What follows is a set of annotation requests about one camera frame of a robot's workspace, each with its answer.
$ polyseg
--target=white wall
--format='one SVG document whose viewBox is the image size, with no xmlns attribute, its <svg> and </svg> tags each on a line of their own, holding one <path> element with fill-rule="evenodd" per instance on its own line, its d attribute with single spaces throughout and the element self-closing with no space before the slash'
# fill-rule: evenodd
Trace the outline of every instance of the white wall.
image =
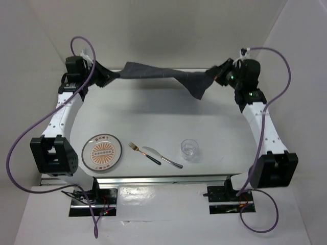
<svg viewBox="0 0 327 245">
<path fill-rule="evenodd" d="M 312 244 L 325 244 L 327 233 L 327 10 L 319 0 L 288 0 L 265 46 L 281 51 L 290 63 L 292 84 L 271 107 L 274 123 L 299 164 L 292 186 Z M 271 99 L 286 85 L 281 59 L 260 52 L 260 87 Z"/>
<path fill-rule="evenodd" d="M 24 0 L 1 1 L 0 33 L 0 237 L 1 244 L 13 244 L 28 194 L 9 181 L 5 159 L 17 136 L 54 107 L 64 65 Z M 11 160 L 15 178 L 25 187 L 36 184 L 29 141 L 42 129 L 28 134 Z"/>
<path fill-rule="evenodd" d="M 260 45 L 286 0 L 28 0 L 61 58 L 87 37 L 106 67 L 208 68 Z M 84 44 L 76 45 L 79 51 Z"/>
</svg>

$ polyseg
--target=gray cloth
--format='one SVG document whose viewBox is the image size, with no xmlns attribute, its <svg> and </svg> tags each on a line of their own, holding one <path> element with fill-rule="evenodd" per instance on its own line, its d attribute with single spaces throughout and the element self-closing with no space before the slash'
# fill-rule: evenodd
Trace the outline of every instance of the gray cloth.
<svg viewBox="0 0 327 245">
<path fill-rule="evenodd" d="M 118 73 L 122 79 L 175 78 L 184 85 L 194 98 L 199 100 L 214 81 L 204 72 L 184 72 L 129 61 L 125 64 L 124 69 Z"/>
</svg>

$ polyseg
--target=knife blade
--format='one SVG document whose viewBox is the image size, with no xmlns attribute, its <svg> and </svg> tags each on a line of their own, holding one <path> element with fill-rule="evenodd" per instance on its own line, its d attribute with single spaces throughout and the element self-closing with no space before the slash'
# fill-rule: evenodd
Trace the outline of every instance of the knife blade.
<svg viewBox="0 0 327 245">
<path fill-rule="evenodd" d="M 149 152 L 151 152 L 151 153 L 153 153 L 153 154 L 156 155 L 157 157 L 160 157 L 163 161 L 166 161 L 166 162 L 170 163 L 171 165 L 175 166 L 176 168 L 179 168 L 179 169 L 183 168 L 183 165 L 178 164 L 178 163 L 176 163 L 176 162 L 173 162 L 173 161 L 167 159 L 166 157 L 163 157 L 159 152 L 157 152 L 157 151 L 156 151 L 155 149 L 153 149 L 153 148 L 150 148 L 150 147 L 147 147 L 147 146 L 144 146 L 144 147 L 142 147 L 142 148 L 143 148 L 143 149 L 146 149 L 147 151 L 149 151 Z"/>
</svg>

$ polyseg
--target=knife handle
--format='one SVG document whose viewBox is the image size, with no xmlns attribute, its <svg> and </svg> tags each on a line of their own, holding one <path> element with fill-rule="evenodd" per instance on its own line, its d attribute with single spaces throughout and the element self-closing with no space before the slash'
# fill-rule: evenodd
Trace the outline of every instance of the knife handle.
<svg viewBox="0 0 327 245">
<path fill-rule="evenodd" d="M 158 165 L 161 165 L 161 162 L 159 162 L 157 159 L 154 159 L 153 157 L 149 156 L 149 155 L 145 155 L 147 158 L 149 158 L 151 161 L 155 162 Z"/>
<path fill-rule="evenodd" d="M 161 159 L 162 159 L 163 161 L 166 161 L 166 162 L 170 163 L 171 165 L 173 165 L 173 166 L 175 166 L 175 167 L 177 167 L 177 168 L 179 168 L 179 169 L 183 168 L 183 165 L 180 165 L 180 164 L 178 164 L 178 163 L 176 163 L 176 162 L 173 162 L 173 161 L 167 159 L 166 157 L 161 157 Z"/>
</svg>

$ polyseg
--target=clear glass cup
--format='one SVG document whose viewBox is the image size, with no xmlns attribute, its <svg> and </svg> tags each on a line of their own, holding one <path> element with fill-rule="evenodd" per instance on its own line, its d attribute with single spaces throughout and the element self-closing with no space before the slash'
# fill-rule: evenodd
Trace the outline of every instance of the clear glass cup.
<svg viewBox="0 0 327 245">
<path fill-rule="evenodd" d="M 192 161 L 199 151 L 199 145 L 193 139 L 184 140 L 180 147 L 182 149 L 182 157 L 187 161 Z"/>
</svg>

